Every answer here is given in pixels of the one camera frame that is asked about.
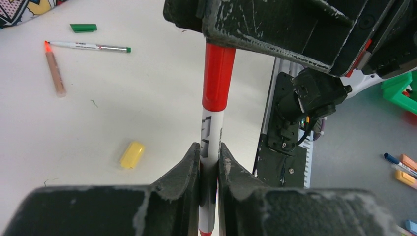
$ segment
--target orange eraser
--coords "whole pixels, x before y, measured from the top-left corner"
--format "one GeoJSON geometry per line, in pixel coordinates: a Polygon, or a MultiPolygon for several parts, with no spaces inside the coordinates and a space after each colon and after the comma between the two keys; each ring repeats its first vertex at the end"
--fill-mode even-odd
{"type": "Polygon", "coordinates": [[[404,165],[410,167],[410,169],[412,169],[413,171],[417,171],[417,163],[413,161],[411,158],[409,158],[407,155],[402,154],[400,156],[400,160],[404,165]]]}

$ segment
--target yellow eraser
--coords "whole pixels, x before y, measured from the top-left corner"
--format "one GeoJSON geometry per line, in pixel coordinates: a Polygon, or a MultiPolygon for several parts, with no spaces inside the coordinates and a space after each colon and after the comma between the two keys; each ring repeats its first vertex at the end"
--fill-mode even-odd
{"type": "Polygon", "coordinates": [[[129,144],[123,156],[120,159],[120,165],[125,169],[133,169],[141,158],[145,146],[137,141],[129,144]]]}

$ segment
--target white tabletop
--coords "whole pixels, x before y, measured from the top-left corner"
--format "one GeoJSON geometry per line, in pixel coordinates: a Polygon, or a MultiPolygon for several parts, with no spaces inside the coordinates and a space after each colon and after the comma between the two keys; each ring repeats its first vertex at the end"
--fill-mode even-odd
{"type": "MultiPolygon", "coordinates": [[[[163,3],[69,0],[0,30],[0,232],[44,183],[150,184],[199,142],[205,39],[165,21],[163,3]],[[98,31],[75,34],[70,23],[95,23],[98,31]],[[67,89],[57,98],[44,40],[127,46],[132,53],[54,47],[67,89]],[[132,140],[146,151],[134,170],[123,170],[119,159],[132,140]]],[[[272,64],[269,56],[236,54],[223,141],[249,171],[272,64]]]]}

